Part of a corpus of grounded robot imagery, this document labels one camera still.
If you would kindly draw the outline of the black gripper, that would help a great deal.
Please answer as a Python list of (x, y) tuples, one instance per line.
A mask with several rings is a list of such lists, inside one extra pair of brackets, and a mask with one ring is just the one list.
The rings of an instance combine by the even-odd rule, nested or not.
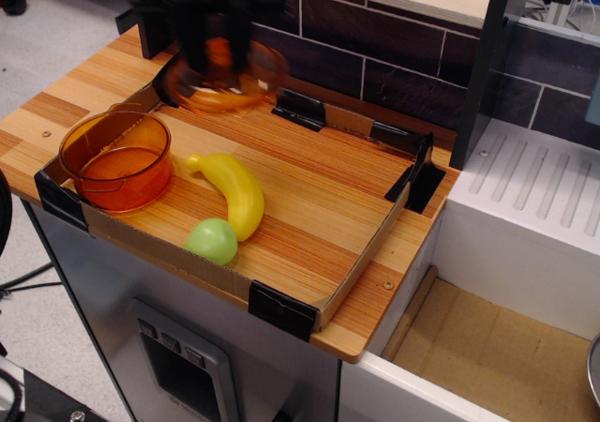
[(226, 35), (232, 54), (232, 69), (243, 71), (248, 62), (252, 21), (250, 12), (264, 13), (284, 8), (284, 0), (131, 0), (133, 6), (150, 13), (180, 11), (180, 41), (191, 69), (207, 70), (206, 24), (203, 14), (225, 12)]

